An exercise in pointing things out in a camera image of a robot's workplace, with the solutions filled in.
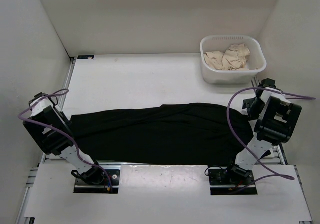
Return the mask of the black trousers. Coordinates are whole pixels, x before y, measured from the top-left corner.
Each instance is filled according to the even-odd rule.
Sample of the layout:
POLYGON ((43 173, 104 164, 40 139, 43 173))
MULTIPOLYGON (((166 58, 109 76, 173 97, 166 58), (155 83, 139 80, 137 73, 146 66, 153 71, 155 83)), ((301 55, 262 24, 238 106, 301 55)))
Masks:
MULTIPOLYGON (((80 150, 97 161, 225 167, 244 149, 218 104, 106 110, 70 120, 80 150)), ((248 117, 231 109, 230 120, 247 145, 254 137, 248 117)))

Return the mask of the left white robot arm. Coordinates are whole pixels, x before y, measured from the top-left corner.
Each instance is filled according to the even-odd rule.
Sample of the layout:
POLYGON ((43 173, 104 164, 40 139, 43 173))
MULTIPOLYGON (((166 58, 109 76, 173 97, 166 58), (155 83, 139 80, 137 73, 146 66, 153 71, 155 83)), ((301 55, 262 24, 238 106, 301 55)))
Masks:
POLYGON ((43 153, 62 158, 75 167, 72 176, 88 185, 106 183, 106 171, 78 147, 71 131, 71 121, 59 107, 59 102, 54 100, 59 96, 62 96, 59 92, 38 93, 18 118, 43 153))

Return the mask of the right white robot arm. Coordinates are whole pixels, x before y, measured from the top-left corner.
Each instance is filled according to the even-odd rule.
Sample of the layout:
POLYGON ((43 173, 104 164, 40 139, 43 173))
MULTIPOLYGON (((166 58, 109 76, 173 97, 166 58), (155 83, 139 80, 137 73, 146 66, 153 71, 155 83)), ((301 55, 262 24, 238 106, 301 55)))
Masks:
POLYGON ((253 167, 272 147, 287 143, 296 128, 302 107, 286 99, 276 87, 273 79, 264 79, 256 88, 245 88, 232 96, 227 105, 226 117, 231 133, 244 149, 224 171, 230 184, 245 181, 252 174, 253 167), (255 97, 245 99, 242 109, 247 111, 249 120, 256 121, 253 139, 245 144, 231 124, 231 104, 234 98, 245 91, 255 90, 255 97))

